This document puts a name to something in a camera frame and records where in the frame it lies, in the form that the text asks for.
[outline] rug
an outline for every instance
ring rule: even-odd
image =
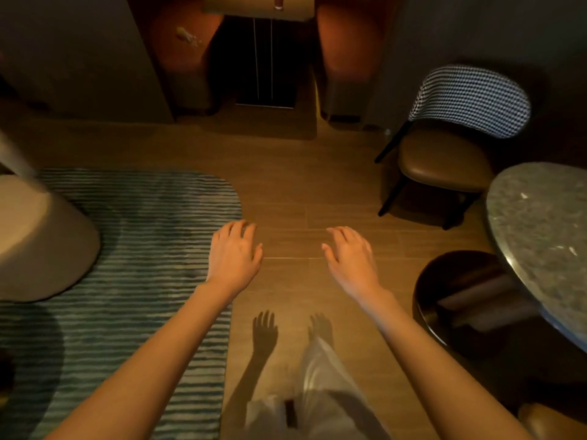
[[[41,439],[67,417],[205,280],[212,233],[241,218],[237,193],[205,174],[47,169],[42,180],[90,216],[102,249],[64,293],[0,304],[0,347],[16,364],[3,440]],[[154,439],[218,438],[230,318],[229,307],[208,332]]]

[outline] gray marble table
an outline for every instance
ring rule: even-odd
[[[587,170],[547,162],[500,173],[487,195],[498,255],[540,314],[587,351]]]

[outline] person's left hand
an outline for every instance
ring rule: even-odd
[[[253,252],[255,224],[232,221],[212,236],[207,283],[226,289],[232,297],[242,292],[255,277],[263,260],[263,245]]]

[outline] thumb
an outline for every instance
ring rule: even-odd
[[[330,246],[328,244],[322,244],[322,251],[324,252],[324,258],[326,258],[326,260],[327,260],[328,267],[330,267],[331,269],[337,268],[338,261],[336,260],[336,257],[334,256],[334,252],[332,251],[332,248],[330,248]]]
[[[263,244],[259,244],[255,248],[255,253],[253,254],[253,264],[260,266],[261,261],[263,261]]]

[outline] dark wall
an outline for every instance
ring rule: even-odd
[[[423,78],[458,61],[506,73],[529,92],[533,118],[513,161],[564,162],[583,151],[587,0],[405,0],[364,123],[395,132]]]
[[[126,0],[0,0],[0,72],[70,116],[173,121]]]

